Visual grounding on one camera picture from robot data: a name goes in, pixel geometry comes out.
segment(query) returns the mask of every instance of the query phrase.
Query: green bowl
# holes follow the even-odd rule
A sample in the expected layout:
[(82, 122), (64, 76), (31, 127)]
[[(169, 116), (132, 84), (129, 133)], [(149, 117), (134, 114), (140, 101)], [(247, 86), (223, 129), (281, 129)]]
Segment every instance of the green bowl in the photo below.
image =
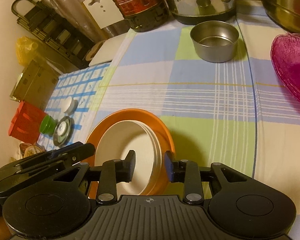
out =
[(50, 115), (46, 115), (40, 124), (40, 133), (52, 135), (57, 126), (56, 120)]

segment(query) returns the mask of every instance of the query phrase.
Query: silver screw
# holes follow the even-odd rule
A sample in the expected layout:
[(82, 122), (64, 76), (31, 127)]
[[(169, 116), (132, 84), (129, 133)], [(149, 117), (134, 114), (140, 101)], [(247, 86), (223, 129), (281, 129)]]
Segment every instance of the silver screw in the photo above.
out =
[(98, 196), (98, 199), (104, 202), (110, 201), (114, 199), (114, 196), (112, 194), (109, 193), (103, 193), (101, 195)]
[(197, 202), (199, 200), (201, 200), (201, 196), (197, 193), (191, 193), (186, 195), (186, 199), (189, 200), (190, 202)]

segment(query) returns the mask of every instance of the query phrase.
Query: kettle base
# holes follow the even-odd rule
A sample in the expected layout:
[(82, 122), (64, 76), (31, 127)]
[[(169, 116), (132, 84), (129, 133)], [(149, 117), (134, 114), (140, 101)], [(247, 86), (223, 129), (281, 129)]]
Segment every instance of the kettle base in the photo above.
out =
[(190, 16), (190, 15), (180, 15), (172, 12), (173, 17), (182, 24), (185, 25), (197, 25), (201, 22), (206, 21), (227, 21), (233, 16), (236, 15), (236, 7), (231, 8), (229, 11), (214, 14), (214, 15), (198, 15), (198, 16)]

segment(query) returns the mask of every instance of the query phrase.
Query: magenta plastic bowl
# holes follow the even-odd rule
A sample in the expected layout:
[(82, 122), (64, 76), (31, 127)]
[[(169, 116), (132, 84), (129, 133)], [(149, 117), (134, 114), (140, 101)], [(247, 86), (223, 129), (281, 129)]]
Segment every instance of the magenta plastic bowl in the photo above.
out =
[(278, 77), (300, 101), (300, 34), (287, 33), (276, 36), (270, 56)]

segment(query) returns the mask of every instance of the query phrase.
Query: brown box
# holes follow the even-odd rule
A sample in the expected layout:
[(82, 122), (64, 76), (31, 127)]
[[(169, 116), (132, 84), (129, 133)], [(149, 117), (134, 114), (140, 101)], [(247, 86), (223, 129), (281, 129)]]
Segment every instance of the brown box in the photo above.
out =
[(44, 110), (57, 83), (57, 74), (32, 60), (28, 67), (24, 68), (22, 77), (15, 85), (10, 97), (26, 101)]

